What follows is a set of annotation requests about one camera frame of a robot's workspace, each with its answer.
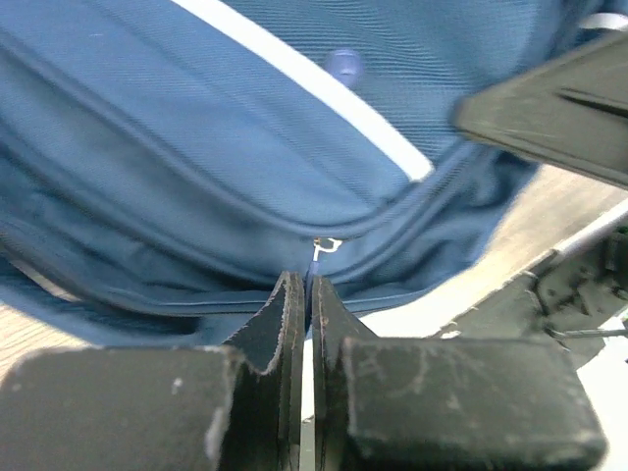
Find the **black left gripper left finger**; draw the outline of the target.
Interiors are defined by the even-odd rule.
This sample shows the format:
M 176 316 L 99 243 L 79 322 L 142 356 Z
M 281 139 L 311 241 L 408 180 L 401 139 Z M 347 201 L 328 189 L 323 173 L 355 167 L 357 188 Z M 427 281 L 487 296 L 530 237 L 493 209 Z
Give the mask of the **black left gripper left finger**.
M 5 470 L 295 470 L 304 288 L 219 346 L 43 349 L 1 386 Z

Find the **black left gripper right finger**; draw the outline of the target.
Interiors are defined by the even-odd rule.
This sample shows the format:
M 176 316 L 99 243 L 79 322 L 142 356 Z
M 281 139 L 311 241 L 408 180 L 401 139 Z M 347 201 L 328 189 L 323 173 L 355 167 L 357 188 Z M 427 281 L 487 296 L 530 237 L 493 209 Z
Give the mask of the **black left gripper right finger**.
M 319 470 L 589 470 L 602 425 L 546 339 L 381 338 L 311 287 Z

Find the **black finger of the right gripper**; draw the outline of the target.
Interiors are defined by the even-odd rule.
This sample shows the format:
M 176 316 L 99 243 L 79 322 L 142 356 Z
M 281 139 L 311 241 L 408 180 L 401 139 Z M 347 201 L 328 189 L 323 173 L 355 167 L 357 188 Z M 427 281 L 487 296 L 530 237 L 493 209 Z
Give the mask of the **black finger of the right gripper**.
M 454 123 L 473 140 L 626 186 L 626 32 L 465 98 Z

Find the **blue student backpack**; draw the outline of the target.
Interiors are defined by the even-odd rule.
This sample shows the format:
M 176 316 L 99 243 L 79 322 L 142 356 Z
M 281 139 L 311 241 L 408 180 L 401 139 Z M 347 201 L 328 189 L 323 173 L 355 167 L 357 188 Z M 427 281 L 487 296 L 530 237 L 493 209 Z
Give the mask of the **blue student backpack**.
M 352 311 L 474 265 L 534 163 L 459 101 L 623 1 L 5 1 L 1 298 L 105 345 L 208 345 L 284 271 Z

